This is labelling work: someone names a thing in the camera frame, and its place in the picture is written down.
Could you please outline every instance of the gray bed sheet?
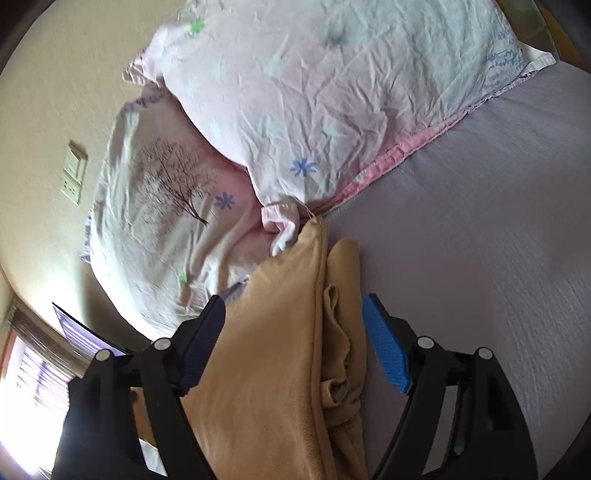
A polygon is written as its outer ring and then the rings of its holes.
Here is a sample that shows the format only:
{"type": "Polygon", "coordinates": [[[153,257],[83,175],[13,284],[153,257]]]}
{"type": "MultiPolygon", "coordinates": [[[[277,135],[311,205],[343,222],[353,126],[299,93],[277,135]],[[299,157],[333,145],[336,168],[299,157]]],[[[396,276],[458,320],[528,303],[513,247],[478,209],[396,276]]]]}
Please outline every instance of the gray bed sheet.
{"type": "MultiPolygon", "coordinates": [[[[360,241],[363,293],[447,349],[493,349],[540,477],[591,411],[590,208],[591,76],[558,63],[325,217],[331,242],[360,241]]],[[[370,473],[404,403],[370,348],[370,473]]]]}

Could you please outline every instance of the beige wall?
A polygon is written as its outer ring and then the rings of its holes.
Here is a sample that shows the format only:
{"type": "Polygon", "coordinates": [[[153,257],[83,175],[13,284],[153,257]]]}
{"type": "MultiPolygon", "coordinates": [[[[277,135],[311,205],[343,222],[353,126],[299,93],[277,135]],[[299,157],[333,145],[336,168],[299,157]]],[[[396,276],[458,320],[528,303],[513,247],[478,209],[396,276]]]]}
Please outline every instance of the beige wall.
{"type": "Polygon", "coordinates": [[[12,289],[8,284],[2,269],[0,269],[0,322],[4,320],[4,315],[12,303],[12,289]]]}
{"type": "Polygon", "coordinates": [[[15,293],[52,325],[54,301],[131,347],[135,331],[78,257],[113,119],[138,93],[121,71],[181,3],[56,0],[0,75],[0,265],[15,293]],[[80,206],[60,193],[70,140],[89,156],[80,206]]]}

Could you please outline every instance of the wall socket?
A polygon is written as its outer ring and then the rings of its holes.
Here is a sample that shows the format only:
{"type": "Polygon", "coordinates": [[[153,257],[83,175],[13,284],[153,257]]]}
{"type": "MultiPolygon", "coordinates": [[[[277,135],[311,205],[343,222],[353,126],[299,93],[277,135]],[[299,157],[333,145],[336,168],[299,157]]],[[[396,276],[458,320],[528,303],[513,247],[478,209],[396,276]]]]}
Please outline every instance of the wall socket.
{"type": "Polygon", "coordinates": [[[73,179],[70,176],[70,174],[64,170],[61,179],[61,192],[72,202],[78,205],[80,202],[81,189],[82,185],[76,179],[73,179]]]}

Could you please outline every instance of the silver screw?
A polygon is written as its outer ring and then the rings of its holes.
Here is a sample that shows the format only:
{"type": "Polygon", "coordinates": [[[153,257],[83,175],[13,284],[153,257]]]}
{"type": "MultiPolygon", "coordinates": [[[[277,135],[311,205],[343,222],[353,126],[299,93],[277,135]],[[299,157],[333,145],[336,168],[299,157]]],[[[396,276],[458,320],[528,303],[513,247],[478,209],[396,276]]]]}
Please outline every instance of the silver screw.
{"type": "Polygon", "coordinates": [[[99,350],[99,351],[96,353],[96,355],[95,355],[95,358],[96,358],[96,359],[97,359],[99,362],[104,362],[104,361],[105,361],[105,360],[107,360],[107,359],[108,359],[110,356],[111,356],[111,350],[107,350],[107,349],[105,348],[105,349],[99,350]]]}
{"type": "Polygon", "coordinates": [[[419,337],[417,343],[419,347],[424,348],[425,350],[429,350],[430,348],[433,348],[433,345],[435,345],[433,339],[429,337],[419,337]]]}
{"type": "Polygon", "coordinates": [[[166,350],[170,345],[170,338],[159,338],[154,342],[154,348],[160,351],[166,350]]]}
{"type": "Polygon", "coordinates": [[[490,360],[492,358],[492,352],[488,348],[481,348],[478,350],[478,356],[484,360],[490,360]]]}

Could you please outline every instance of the blue gripper pad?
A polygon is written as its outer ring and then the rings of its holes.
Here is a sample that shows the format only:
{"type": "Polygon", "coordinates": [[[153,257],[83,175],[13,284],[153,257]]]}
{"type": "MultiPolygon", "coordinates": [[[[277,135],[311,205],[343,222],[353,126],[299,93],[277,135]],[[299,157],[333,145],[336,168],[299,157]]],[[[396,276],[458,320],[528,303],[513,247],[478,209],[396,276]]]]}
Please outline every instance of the blue gripper pad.
{"type": "Polygon", "coordinates": [[[388,327],[380,309],[369,297],[363,299],[363,322],[371,339],[388,381],[407,394],[413,386],[408,373],[406,353],[388,327]]]}

